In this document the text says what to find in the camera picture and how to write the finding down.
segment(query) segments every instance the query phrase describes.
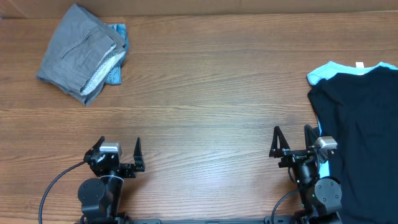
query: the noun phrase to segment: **light blue fabric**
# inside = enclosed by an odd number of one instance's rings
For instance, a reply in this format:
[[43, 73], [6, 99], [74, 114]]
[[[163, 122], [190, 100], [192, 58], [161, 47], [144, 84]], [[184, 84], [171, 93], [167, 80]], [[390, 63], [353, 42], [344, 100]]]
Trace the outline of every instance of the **light blue fabric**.
[[[310, 72], [307, 75], [307, 78], [308, 78], [308, 82], [311, 85], [316, 85], [322, 78], [329, 80], [332, 77], [334, 77], [337, 73], [363, 75], [363, 74], [368, 73], [371, 70], [373, 70], [377, 67], [380, 67], [380, 66], [390, 68], [392, 70], [398, 70], [397, 67], [390, 65], [388, 63], [384, 63], [384, 62], [380, 62], [376, 66], [368, 67], [368, 68], [356, 68], [356, 67], [340, 65], [335, 62], [328, 62], [327, 64], [322, 65], [321, 67]], [[319, 127], [319, 132], [322, 133], [321, 124], [319, 123], [319, 120], [318, 120], [318, 127]], [[324, 164], [320, 164], [319, 175], [321, 178], [330, 175], [329, 161], [326, 161]]]
[[113, 28], [114, 30], [116, 30], [116, 32], [118, 32], [118, 34], [120, 34], [126, 41], [126, 47], [124, 48], [124, 49], [126, 49], [126, 54], [124, 54], [124, 56], [120, 59], [120, 61], [118, 63], [116, 63], [116, 65], [112, 68], [108, 77], [105, 80], [105, 83], [111, 84], [111, 85], [120, 85], [120, 84], [122, 84], [121, 65], [122, 65], [124, 59], [126, 58], [127, 50], [129, 49], [129, 39], [127, 36], [126, 25], [110, 24], [109, 26], [111, 28]]

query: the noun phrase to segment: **black t-shirt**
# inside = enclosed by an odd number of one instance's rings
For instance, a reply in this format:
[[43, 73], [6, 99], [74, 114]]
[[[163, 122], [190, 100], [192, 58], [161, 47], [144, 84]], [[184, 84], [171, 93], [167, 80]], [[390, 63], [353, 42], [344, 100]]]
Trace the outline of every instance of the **black t-shirt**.
[[308, 93], [338, 152], [331, 176], [341, 182], [343, 223], [398, 223], [398, 71], [338, 73]]

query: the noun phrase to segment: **white label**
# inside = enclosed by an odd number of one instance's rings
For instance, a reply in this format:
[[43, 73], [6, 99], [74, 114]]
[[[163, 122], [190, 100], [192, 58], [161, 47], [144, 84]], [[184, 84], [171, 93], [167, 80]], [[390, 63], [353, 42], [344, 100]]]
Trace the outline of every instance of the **white label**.
[[357, 68], [364, 68], [365, 67], [363, 62], [355, 62], [355, 65], [356, 65]]

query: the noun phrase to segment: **wooden table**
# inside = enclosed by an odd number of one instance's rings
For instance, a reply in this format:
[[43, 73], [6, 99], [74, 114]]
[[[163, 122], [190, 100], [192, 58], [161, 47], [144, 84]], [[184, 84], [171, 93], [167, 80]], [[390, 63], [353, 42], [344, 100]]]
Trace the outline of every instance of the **wooden table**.
[[[35, 78], [59, 19], [0, 21], [0, 223], [37, 223], [40, 199], [101, 135], [147, 165], [126, 181], [133, 218], [263, 218], [295, 188], [268, 157], [273, 127], [302, 149], [316, 126], [306, 74], [329, 60], [398, 64], [398, 13], [102, 18], [125, 23], [123, 84], [88, 107]], [[50, 191], [44, 223], [81, 216], [87, 165]], [[277, 214], [300, 209], [286, 200]]]

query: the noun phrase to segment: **clothing tag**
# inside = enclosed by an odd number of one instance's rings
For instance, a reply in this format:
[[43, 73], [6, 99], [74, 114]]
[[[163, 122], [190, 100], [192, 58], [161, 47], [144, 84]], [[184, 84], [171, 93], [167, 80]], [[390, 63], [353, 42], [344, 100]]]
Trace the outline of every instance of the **clothing tag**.
[[357, 68], [365, 68], [363, 62], [355, 62], [355, 65], [356, 65]]

